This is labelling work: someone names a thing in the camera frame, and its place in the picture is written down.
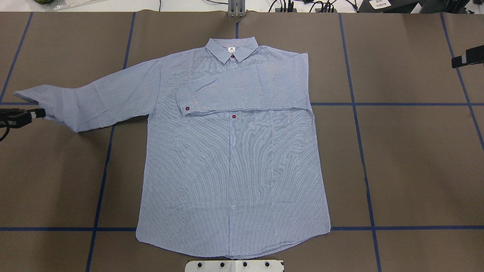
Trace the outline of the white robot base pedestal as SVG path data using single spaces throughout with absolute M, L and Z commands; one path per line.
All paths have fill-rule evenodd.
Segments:
M 189 261 L 185 272 L 284 272 L 283 260 Z

